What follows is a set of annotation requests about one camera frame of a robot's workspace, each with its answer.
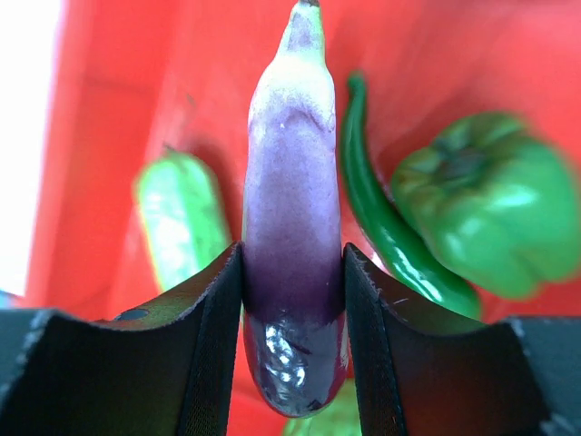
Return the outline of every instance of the green chili pepper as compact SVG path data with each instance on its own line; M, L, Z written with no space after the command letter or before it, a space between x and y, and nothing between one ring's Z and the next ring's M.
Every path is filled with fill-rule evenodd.
M140 174L135 197L162 292L203 270L231 244L215 176L194 156L167 147Z
M383 193L367 156L365 79L352 75L349 88L350 103L341 127L340 161L347 196L361 229L397 280L453 312L479 319L481 302L474 288L434 258Z
M511 114L462 118L391 179L408 224L451 271L505 298L576 274L581 208L556 150Z
M282 436L360 436L355 381L347 379L332 403L309 418L288 420Z

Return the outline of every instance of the red surface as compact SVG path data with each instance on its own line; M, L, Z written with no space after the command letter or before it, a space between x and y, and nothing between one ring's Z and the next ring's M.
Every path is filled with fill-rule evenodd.
M241 233L246 118L293 0L70 2L32 272L24 305L113 317L156 294L131 199L162 141L218 174ZM575 0L322 1L338 116L352 69L370 85L369 145L381 180L405 154L462 115L504 108L528 117L581 164L581 4ZM185 95L196 102L192 110ZM343 197L345 241L369 246ZM485 295L487 320L580 314L580 282L532 302ZM239 341L231 435L280 434Z

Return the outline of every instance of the purple eggplant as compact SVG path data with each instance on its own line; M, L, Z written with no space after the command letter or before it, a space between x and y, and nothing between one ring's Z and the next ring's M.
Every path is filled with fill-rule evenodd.
M264 400L289 417L347 375L335 89L319 2L299 1L251 101L242 241L243 333Z

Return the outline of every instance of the green vegetable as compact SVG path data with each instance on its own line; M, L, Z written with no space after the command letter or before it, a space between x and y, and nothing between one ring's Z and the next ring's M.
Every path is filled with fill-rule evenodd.
M355 381L347 379L335 400L309 418L289 420L283 436L360 436L359 407Z
M349 79L350 103L343 119L340 160L351 208L386 268L400 282L451 311L479 319L476 291L429 252L426 244L385 197L367 156L365 79Z
M581 260L574 176L516 117L463 118L393 174L396 205L451 271L506 298L571 278Z
M189 154L169 149L141 173L135 197L162 291L203 270L231 244L215 176Z

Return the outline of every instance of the white surface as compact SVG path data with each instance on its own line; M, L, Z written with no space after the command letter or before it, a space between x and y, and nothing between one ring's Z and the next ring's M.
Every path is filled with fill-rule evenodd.
M65 0L0 4L0 290L24 295Z

